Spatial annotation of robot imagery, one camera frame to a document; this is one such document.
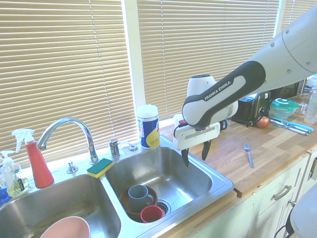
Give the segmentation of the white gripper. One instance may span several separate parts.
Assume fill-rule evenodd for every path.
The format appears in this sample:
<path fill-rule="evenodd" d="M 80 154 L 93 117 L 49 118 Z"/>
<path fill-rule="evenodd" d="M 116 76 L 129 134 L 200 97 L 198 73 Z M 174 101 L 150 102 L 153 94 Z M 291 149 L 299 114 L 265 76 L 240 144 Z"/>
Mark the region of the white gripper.
<path fill-rule="evenodd" d="M 218 137 L 220 123 L 216 122 L 203 130 L 196 130 L 187 123 L 179 124 L 174 130 L 173 146 L 181 150 L 181 156 L 186 167 L 189 167 L 189 148 L 204 143 L 202 160 L 205 161 L 211 147 L 211 140 Z"/>

